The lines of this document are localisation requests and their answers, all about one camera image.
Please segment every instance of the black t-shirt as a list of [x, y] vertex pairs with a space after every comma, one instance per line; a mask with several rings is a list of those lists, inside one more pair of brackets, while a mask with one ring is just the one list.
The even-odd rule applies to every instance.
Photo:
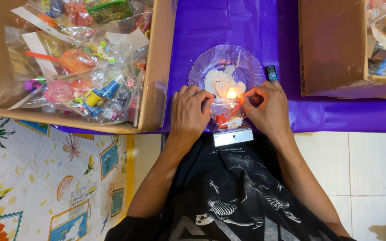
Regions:
[[180, 163], [160, 217], [126, 217], [105, 240], [353, 239], [338, 237], [282, 185], [276, 152], [264, 137], [216, 148], [204, 135]]

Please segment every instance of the person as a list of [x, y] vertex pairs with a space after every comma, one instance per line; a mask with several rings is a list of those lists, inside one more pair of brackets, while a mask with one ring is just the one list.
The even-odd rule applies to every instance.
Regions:
[[254, 141], [216, 148], [202, 134], [212, 101], [197, 86], [175, 92], [163, 151], [106, 241], [353, 240], [296, 145], [279, 82], [241, 97], [265, 134]]

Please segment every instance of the open cardboard box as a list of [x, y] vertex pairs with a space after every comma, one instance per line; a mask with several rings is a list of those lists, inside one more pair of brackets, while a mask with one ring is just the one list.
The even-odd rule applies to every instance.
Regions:
[[[9, 75], [6, 76], [10, 59], [5, 45], [4, 25], [15, 27], [13, 21], [8, 17], [10, 10], [22, 6], [25, 2], [26, 0], [0, 1], [0, 87], [2, 81], [10, 78]], [[120, 126], [88, 123], [82, 119], [62, 118], [47, 113], [34, 112], [33, 109], [7, 111], [4, 107], [0, 107], [0, 116], [115, 134], [135, 134], [162, 127], [175, 25], [176, 7], [171, 3], [176, 4], [176, 1], [154, 1], [147, 70], [138, 128], [128, 123]]]
[[386, 98], [386, 76], [370, 75], [367, 0], [298, 0], [302, 96]]

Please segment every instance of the orange toy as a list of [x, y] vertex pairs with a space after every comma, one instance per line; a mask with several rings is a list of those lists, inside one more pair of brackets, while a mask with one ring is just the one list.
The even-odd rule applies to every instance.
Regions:
[[38, 54], [31, 51], [26, 51], [26, 55], [35, 58], [59, 62], [63, 65], [63, 68], [70, 74], [78, 71], [92, 69], [96, 65], [95, 61], [87, 53], [78, 49], [70, 49], [63, 53], [60, 58], [44, 54]]

